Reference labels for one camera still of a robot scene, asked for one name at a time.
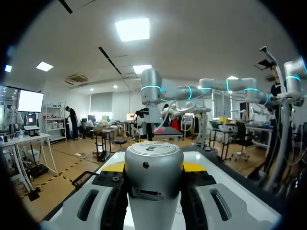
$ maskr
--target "monitor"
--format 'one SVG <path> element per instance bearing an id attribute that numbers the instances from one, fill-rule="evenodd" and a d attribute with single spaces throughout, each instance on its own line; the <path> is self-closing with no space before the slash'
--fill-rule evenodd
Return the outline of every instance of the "monitor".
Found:
<path id="1" fill-rule="evenodd" d="M 88 115 L 88 116 L 87 116 L 87 120 L 88 120 L 88 121 L 91 120 L 93 123 L 96 122 L 96 118 L 95 118 L 94 115 Z"/>
<path id="2" fill-rule="evenodd" d="M 126 120 L 127 121 L 134 121 L 134 115 L 135 114 L 126 114 Z"/>
<path id="3" fill-rule="evenodd" d="M 43 93 L 20 90 L 18 111 L 40 113 L 42 111 L 43 97 Z"/>

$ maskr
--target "white shelving unit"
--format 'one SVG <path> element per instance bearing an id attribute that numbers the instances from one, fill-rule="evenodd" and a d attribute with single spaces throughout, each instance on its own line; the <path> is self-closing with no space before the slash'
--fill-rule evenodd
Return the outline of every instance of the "white shelving unit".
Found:
<path id="1" fill-rule="evenodd" d="M 56 141 L 61 139 L 66 140 L 66 128 L 65 128 L 66 103 L 60 102 L 58 105 L 59 106 L 57 107 L 49 105 L 43 105 L 42 107 L 43 131 L 44 133 L 50 134 L 50 141 Z M 53 121 L 63 122 L 63 128 L 48 129 L 48 124 L 52 124 Z"/>

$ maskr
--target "computer monitor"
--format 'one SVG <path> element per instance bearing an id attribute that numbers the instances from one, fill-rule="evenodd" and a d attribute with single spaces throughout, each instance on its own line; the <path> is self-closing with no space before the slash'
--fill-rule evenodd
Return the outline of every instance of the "computer monitor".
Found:
<path id="1" fill-rule="evenodd" d="M 126 114 L 127 121 L 134 121 L 134 114 Z"/>
<path id="2" fill-rule="evenodd" d="M 92 122 L 96 122 L 96 118 L 95 118 L 94 115 L 88 115 L 88 116 L 87 116 L 87 120 L 88 120 L 88 121 L 91 120 Z"/>

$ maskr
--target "white screen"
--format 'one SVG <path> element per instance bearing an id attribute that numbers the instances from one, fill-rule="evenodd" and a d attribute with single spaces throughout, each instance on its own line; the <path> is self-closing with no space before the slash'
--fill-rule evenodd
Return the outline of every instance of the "white screen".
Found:
<path id="1" fill-rule="evenodd" d="M 20 90 L 18 111 L 40 113 L 42 110 L 43 97 L 43 93 Z"/>

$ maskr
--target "window blind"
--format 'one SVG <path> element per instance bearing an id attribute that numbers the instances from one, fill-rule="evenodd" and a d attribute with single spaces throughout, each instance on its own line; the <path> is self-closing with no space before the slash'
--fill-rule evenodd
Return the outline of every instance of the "window blind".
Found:
<path id="1" fill-rule="evenodd" d="M 94 93 L 91 96 L 91 113 L 112 111 L 112 92 Z"/>

